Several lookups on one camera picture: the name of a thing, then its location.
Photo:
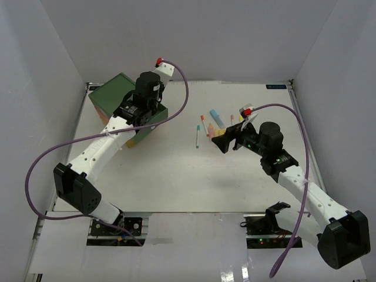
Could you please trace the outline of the teal cap marker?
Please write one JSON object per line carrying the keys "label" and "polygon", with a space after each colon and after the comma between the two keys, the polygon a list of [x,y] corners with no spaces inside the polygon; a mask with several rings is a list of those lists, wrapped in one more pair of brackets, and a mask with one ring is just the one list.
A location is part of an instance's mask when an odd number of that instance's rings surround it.
{"label": "teal cap marker", "polygon": [[197,125],[196,127],[196,144],[195,144],[196,149],[200,147],[200,125]]}

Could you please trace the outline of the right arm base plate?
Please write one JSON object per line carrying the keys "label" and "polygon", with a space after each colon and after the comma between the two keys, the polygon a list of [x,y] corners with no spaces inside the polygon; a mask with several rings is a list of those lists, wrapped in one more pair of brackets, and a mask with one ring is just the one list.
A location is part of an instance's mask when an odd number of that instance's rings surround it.
{"label": "right arm base plate", "polygon": [[272,231],[267,227],[263,214],[248,215],[240,223],[246,231],[246,243],[249,250],[284,249],[292,232],[282,229]]}

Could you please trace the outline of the green drawer storage box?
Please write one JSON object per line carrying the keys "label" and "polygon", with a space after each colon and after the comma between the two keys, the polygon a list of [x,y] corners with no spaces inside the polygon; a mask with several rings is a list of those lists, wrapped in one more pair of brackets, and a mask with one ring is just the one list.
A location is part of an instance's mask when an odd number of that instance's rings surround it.
{"label": "green drawer storage box", "polygon": [[[104,125],[108,123],[114,110],[120,105],[126,94],[134,88],[134,81],[124,73],[116,75],[106,83],[87,84],[88,97]],[[168,109],[160,103],[156,114],[147,123],[156,123],[167,118]],[[134,137],[125,143],[125,146],[131,148],[137,145],[151,132],[151,128],[142,129],[140,133],[136,132]]]}

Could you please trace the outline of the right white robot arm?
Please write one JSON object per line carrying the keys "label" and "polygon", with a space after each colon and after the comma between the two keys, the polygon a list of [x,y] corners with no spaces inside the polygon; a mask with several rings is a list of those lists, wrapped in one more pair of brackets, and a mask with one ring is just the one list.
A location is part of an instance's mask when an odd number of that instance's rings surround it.
{"label": "right white robot arm", "polygon": [[297,235],[318,249],[322,259],[339,269],[371,251],[368,219],[361,211],[349,211],[314,182],[309,182],[298,161],[283,148],[284,136],[278,124],[264,122],[259,130],[251,123],[228,127],[212,142],[227,153],[241,147],[258,154],[266,175],[289,191],[311,214],[301,220]]}

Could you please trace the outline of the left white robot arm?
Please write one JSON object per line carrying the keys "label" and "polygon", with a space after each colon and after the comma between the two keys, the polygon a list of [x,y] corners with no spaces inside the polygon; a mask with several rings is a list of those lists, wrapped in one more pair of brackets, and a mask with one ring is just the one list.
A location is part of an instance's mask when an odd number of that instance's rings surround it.
{"label": "left white robot arm", "polygon": [[124,220],[119,208],[103,200],[95,188],[101,171],[122,146],[150,122],[157,113],[169,76],[159,70],[143,72],[114,110],[103,136],[94,141],[67,165],[58,164],[54,170],[56,193],[59,198],[86,216],[104,221],[110,234],[119,234]]}

